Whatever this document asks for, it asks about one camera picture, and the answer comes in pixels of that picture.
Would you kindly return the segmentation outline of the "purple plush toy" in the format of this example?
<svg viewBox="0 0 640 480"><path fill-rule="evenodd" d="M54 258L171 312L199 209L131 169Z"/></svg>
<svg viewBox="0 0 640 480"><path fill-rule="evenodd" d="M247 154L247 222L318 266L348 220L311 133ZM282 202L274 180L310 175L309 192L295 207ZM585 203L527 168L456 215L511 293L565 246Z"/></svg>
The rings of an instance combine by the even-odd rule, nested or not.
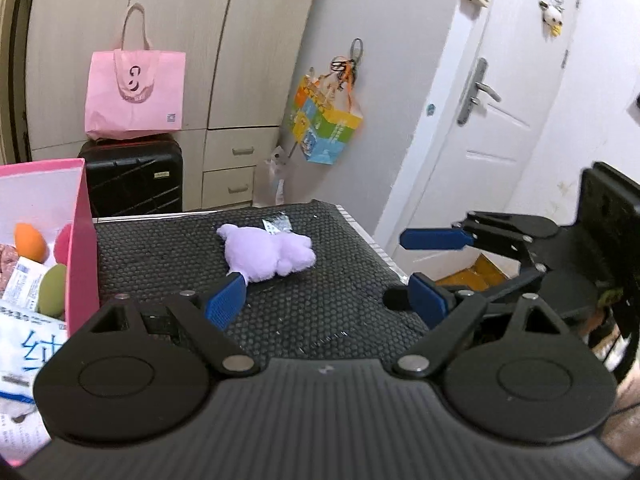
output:
<svg viewBox="0 0 640 480"><path fill-rule="evenodd" d="M217 235L224 241L229 272L241 274L247 283L302 272L317 261L308 236L234 224L223 224Z"/></svg>

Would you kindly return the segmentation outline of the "green makeup sponge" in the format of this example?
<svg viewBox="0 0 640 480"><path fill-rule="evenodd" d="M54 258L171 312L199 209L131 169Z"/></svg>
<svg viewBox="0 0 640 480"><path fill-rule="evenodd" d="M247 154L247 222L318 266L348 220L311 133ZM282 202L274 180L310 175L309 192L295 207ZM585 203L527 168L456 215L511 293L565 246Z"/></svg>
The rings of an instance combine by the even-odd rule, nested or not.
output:
<svg viewBox="0 0 640 480"><path fill-rule="evenodd" d="M38 292L37 311L50 318L60 318L65 310L66 265L51 266L43 275Z"/></svg>

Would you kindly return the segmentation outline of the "red strawberry plush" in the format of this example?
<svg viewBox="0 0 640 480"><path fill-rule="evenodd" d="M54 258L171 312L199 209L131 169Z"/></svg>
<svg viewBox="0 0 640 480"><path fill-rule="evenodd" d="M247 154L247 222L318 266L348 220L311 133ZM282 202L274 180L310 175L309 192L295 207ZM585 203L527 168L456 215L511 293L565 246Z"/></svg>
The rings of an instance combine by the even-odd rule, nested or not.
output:
<svg viewBox="0 0 640 480"><path fill-rule="evenodd" d="M67 264L68 252L70 251L70 234L72 234L72 225L67 223L58 231L55 237L53 255L58 264Z"/></svg>

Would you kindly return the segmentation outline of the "blue white wet wipes pack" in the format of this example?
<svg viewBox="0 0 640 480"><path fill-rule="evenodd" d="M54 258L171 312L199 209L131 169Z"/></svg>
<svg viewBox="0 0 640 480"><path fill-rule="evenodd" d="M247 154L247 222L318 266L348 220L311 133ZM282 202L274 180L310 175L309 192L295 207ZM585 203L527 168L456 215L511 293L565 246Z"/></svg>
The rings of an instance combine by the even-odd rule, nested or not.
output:
<svg viewBox="0 0 640 480"><path fill-rule="evenodd" d="M64 321L1 303L1 397L34 404L40 370L67 340Z"/></svg>

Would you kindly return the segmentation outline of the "small white tissue pack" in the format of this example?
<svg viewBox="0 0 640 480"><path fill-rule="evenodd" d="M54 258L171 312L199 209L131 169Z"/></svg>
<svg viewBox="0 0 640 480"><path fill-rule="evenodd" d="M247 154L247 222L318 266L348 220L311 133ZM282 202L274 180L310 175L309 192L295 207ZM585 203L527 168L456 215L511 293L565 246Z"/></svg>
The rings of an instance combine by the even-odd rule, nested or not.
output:
<svg viewBox="0 0 640 480"><path fill-rule="evenodd" d="M42 263L18 258L1 300L12 308L36 312L40 285L48 270Z"/></svg>

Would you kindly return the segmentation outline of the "orange makeup sponge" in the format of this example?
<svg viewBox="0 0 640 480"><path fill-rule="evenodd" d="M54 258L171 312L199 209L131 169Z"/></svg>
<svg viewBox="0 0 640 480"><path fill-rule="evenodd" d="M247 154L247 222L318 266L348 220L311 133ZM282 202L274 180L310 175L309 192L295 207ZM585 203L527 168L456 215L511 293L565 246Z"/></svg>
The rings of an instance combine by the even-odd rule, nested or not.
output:
<svg viewBox="0 0 640 480"><path fill-rule="evenodd" d="M34 226L18 222L14 226L13 236L17 255L38 263L46 262L49 255L48 244Z"/></svg>

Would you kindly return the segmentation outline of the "pink floral cloth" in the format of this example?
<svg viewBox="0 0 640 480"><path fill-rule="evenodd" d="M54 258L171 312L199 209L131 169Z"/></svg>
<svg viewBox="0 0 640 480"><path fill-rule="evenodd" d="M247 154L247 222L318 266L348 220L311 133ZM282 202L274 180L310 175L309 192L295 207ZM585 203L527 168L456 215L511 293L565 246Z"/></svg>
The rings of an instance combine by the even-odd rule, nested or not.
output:
<svg viewBox="0 0 640 480"><path fill-rule="evenodd" d="M14 272L18 276L27 274L29 267L18 254L17 249L8 244L1 245L0 294L3 295L12 280Z"/></svg>

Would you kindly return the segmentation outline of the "black textured table mat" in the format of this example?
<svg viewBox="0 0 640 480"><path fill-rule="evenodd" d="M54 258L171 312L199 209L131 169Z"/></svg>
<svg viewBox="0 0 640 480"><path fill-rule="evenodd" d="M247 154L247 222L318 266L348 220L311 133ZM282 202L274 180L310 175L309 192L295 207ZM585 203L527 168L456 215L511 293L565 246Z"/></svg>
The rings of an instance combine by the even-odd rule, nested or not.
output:
<svg viewBox="0 0 640 480"><path fill-rule="evenodd" d="M245 307L226 331L230 339L261 363L285 358L388 364L425 335L416 314L383 304L386 289L401 282L387 257L340 208L318 200L99 220L100 298L124 292L150 302L182 290L206 292L228 272L220 226L260 228L282 217L294 233L310 237L317 262L307 271L248 286Z"/></svg>

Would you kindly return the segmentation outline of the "white door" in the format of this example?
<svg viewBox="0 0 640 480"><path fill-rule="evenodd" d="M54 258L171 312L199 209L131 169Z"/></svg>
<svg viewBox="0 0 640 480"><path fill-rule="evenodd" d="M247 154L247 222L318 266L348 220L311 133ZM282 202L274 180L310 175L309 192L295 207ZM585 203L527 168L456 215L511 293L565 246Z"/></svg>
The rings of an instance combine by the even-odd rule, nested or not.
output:
<svg viewBox="0 0 640 480"><path fill-rule="evenodd" d="M562 34L551 37L540 0L492 0L473 66L465 77L446 136L435 143L430 169L397 229L446 228L470 211L506 211L558 95L572 42L578 0L542 0L563 13ZM464 126L457 124L477 60L484 81L502 97L480 93Z"/></svg>

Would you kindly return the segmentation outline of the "black suitcase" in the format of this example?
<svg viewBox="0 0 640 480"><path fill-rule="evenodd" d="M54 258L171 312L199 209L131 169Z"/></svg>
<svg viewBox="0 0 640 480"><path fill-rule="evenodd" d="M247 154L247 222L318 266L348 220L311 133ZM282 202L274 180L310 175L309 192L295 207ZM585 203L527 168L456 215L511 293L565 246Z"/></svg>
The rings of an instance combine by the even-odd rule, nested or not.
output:
<svg viewBox="0 0 640 480"><path fill-rule="evenodd" d="M182 211L183 157L170 134L129 141L88 141L85 161L93 217Z"/></svg>

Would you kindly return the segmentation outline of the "white clear hanging bag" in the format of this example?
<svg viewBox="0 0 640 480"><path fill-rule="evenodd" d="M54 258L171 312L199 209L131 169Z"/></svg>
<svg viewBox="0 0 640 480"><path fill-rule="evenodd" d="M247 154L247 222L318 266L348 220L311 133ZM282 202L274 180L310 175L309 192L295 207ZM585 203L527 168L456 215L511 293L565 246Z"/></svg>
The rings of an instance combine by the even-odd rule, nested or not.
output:
<svg viewBox="0 0 640 480"><path fill-rule="evenodd" d="M254 205L271 207L284 204L284 186L288 175L288 155L278 145L255 169Z"/></svg>

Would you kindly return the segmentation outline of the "colourful hanging paper bag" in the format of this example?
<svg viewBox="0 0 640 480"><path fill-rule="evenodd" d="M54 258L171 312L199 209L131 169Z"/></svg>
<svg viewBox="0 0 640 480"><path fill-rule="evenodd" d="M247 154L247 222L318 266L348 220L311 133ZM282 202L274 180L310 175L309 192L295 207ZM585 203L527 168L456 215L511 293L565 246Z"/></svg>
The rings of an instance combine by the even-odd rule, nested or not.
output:
<svg viewBox="0 0 640 480"><path fill-rule="evenodd" d="M352 40L347 56L332 58L329 70L311 68L293 96L290 129L294 145L313 164L332 166L359 129L363 114L355 96L363 41Z"/></svg>

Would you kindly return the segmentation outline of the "pink tote bag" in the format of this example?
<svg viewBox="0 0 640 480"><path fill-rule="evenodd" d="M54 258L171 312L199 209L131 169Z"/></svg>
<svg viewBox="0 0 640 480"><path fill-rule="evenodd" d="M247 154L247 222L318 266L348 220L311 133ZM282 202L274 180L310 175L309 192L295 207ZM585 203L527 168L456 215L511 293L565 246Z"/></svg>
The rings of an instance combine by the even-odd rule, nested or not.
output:
<svg viewBox="0 0 640 480"><path fill-rule="evenodd" d="M182 129L186 54L156 50L147 34L143 48L120 42L91 57L85 133L92 140L134 140Z"/></svg>

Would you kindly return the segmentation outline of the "small plush door ornament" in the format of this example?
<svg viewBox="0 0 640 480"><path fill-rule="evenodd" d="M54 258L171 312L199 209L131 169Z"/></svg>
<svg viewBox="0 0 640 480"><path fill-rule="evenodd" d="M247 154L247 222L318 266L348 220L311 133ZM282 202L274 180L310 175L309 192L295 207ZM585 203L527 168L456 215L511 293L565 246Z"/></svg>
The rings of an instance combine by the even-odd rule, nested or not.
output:
<svg viewBox="0 0 640 480"><path fill-rule="evenodd" d="M549 35L553 38L559 37L562 34L563 28L562 11L556 6L552 6L552 4L542 0L540 0L538 4L541 10L542 22L544 26L547 27Z"/></svg>

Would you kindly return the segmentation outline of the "beige wardrobe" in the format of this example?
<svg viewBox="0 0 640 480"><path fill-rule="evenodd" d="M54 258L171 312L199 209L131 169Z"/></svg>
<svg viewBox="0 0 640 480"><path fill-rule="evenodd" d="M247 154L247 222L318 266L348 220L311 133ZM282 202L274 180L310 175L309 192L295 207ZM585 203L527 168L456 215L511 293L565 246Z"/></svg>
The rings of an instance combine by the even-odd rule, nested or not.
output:
<svg viewBox="0 0 640 480"><path fill-rule="evenodd" d="M312 0L15 0L16 160L176 136L187 210L244 205L276 145Z"/></svg>

